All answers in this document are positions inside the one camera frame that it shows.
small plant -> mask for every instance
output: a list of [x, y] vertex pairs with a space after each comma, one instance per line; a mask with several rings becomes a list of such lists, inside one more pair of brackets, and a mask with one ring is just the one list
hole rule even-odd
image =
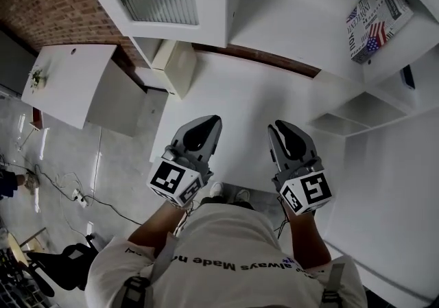
[[46, 78], [43, 77], [42, 69], [35, 69], [34, 71], [31, 71], [29, 75], [31, 75], [31, 84], [30, 87], [32, 88], [32, 93], [34, 93], [35, 89], [40, 89], [46, 86]]

shoe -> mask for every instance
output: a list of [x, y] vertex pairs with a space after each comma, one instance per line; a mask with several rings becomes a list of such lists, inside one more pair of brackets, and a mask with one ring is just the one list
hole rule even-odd
[[215, 182], [211, 187], [210, 196], [211, 197], [222, 196], [223, 193], [224, 193], [224, 186], [222, 182]]
[[250, 201], [250, 191], [247, 189], [242, 189], [235, 196], [235, 202], [249, 202]]
[[26, 173], [25, 188], [30, 191], [31, 195], [35, 194], [35, 190], [40, 186], [38, 176], [34, 173]]

white t-shirt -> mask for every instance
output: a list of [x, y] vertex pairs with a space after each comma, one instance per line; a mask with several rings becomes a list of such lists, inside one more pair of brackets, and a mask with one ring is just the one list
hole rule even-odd
[[[111, 307], [131, 276], [150, 277], [153, 248], [114, 238], [96, 257], [85, 289], [90, 308]], [[174, 258], [153, 284], [154, 307], [319, 307], [332, 263], [345, 263], [344, 307], [367, 307], [350, 257], [303, 270], [282, 253], [268, 219], [228, 204], [205, 204], [181, 232]]]

american flag print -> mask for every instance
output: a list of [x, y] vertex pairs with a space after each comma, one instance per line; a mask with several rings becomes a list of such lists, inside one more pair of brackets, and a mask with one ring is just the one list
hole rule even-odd
[[369, 52], [375, 52], [387, 41], [385, 37], [384, 22], [373, 23], [370, 26], [367, 48]]
[[349, 14], [346, 22], [349, 23], [352, 19], [354, 19], [357, 16], [357, 7], [354, 8], [354, 10]]

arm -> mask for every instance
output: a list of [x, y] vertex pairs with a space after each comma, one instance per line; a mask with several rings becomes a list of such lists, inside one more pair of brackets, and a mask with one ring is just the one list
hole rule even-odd
[[150, 219], [131, 234], [128, 241], [139, 246], [155, 248], [154, 256], [157, 257], [165, 247], [167, 234], [175, 231], [184, 214], [184, 209], [177, 209], [165, 202]]
[[285, 206], [293, 239], [294, 258], [303, 269], [310, 269], [331, 261], [327, 246], [318, 233], [311, 212], [296, 215]]

